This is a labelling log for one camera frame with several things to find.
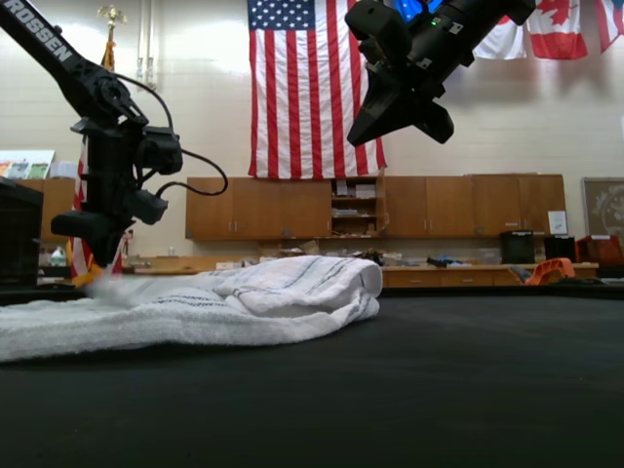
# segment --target white towel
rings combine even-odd
[[[102,279],[93,298],[0,307],[0,362],[157,343],[295,343],[375,316],[381,286],[375,263],[322,256]]]

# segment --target black table surface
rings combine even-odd
[[[0,447],[3,468],[622,466],[624,307],[384,298],[297,345],[4,365]]]

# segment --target black cable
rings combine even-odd
[[[170,112],[169,107],[167,106],[165,101],[160,97],[160,95],[158,93],[156,93],[149,86],[144,85],[140,81],[133,80],[132,78],[128,78],[127,76],[120,75],[118,73],[113,73],[113,75],[116,76],[117,78],[119,78],[120,80],[127,81],[128,83],[132,83],[135,86],[143,88],[148,93],[153,95],[156,98],[156,100],[158,100],[158,102],[160,102],[160,105],[163,106],[163,110],[165,111],[165,114],[167,114],[167,122],[169,124],[169,128],[172,129],[172,130],[174,129],[174,118],[172,117],[172,113]]]
[[[165,101],[160,97],[160,95],[158,93],[156,93],[154,90],[152,90],[147,85],[144,85],[143,83],[141,83],[141,82],[139,82],[137,80],[133,80],[132,78],[129,78],[127,76],[120,75],[120,74],[117,74],[117,73],[113,73],[113,75],[116,76],[120,80],[127,81],[128,83],[132,83],[133,85],[139,86],[140,88],[143,88],[148,93],[153,95],[158,100],[158,102],[160,102],[160,105],[163,106],[163,110],[165,111],[165,114],[167,114],[167,121],[169,123],[169,128],[172,131],[174,130],[174,118],[172,117],[172,113],[169,110],[169,107],[167,106]],[[220,194],[224,193],[225,190],[227,190],[227,187],[229,187],[230,182],[229,182],[229,180],[227,178],[227,175],[223,171],[223,169],[217,163],[214,163],[213,161],[211,161],[208,158],[205,158],[204,156],[200,156],[199,154],[195,154],[195,153],[193,153],[191,151],[187,151],[185,149],[182,149],[182,153],[190,156],[191,158],[199,159],[200,161],[203,161],[206,164],[209,164],[209,165],[213,166],[213,168],[215,168],[216,171],[223,178],[223,188],[221,188],[217,192],[205,192],[204,190],[199,190],[199,189],[197,189],[195,187],[191,187],[190,185],[187,185],[186,183],[183,183],[183,182],[169,182],[169,183],[166,183],[165,185],[163,185],[162,187],[160,187],[158,189],[158,192],[156,192],[156,196],[158,198],[161,198],[161,195],[163,193],[165,193],[165,190],[167,190],[167,189],[169,189],[171,187],[175,187],[175,186],[184,187],[185,189],[190,190],[191,192],[194,192],[194,193],[197,193],[198,195],[203,195],[203,196],[206,196],[206,197],[216,197],[217,195],[220,195]],[[137,167],[137,170],[140,173],[142,173],[142,168]],[[137,183],[138,183],[138,188],[142,188],[143,184],[147,180],[152,178],[157,172],[158,171],[156,171],[156,170],[152,170],[147,175],[137,174],[136,179],[137,179]]]
[[[192,152],[187,151],[185,149],[182,149],[182,153],[190,156],[191,158],[199,159],[200,161],[203,161],[203,162],[213,166],[216,169],[216,171],[223,178],[223,188],[221,188],[217,192],[206,192],[204,190],[199,190],[199,189],[197,189],[195,187],[191,187],[190,185],[187,185],[186,183],[183,183],[183,182],[169,182],[169,183],[166,183],[165,185],[163,185],[162,187],[160,187],[158,189],[158,192],[156,192],[156,196],[158,198],[161,198],[163,193],[165,193],[165,190],[167,190],[167,189],[169,189],[171,187],[176,187],[176,186],[177,187],[184,187],[186,190],[190,190],[193,193],[197,193],[198,195],[203,195],[205,197],[216,197],[217,195],[220,195],[220,194],[224,193],[225,190],[227,190],[227,187],[229,187],[230,181],[227,178],[227,175],[225,174],[223,169],[220,168],[218,164],[214,163],[213,161],[211,161],[208,158],[205,158],[204,156],[200,156],[199,154],[192,153]]]

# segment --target orange object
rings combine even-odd
[[[553,258],[537,265],[531,277],[525,281],[525,285],[546,285],[548,284],[548,275],[554,271],[559,271],[564,278],[576,278],[574,265],[569,258]]]

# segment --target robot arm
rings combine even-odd
[[[80,56],[27,0],[0,0],[0,27],[54,77],[82,117],[72,131],[89,138],[87,201],[81,212],[56,217],[52,230],[85,239],[97,264],[110,264],[134,217],[154,224],[167,209],[166,201],[141,189],[142,171],[178,172],[178,137],[171,122],[148,127],[117,75]]]
[[[453,123],[433,101],[445,93],[444,81],[474,61],[473,49],[504,16],[522,24],[534,9],[535,0],[445,0],[405,23],[383,3],[356,3],[346,21],[369,62],[369,91],[348,140],[358,145],[414,125],[446,142]]]

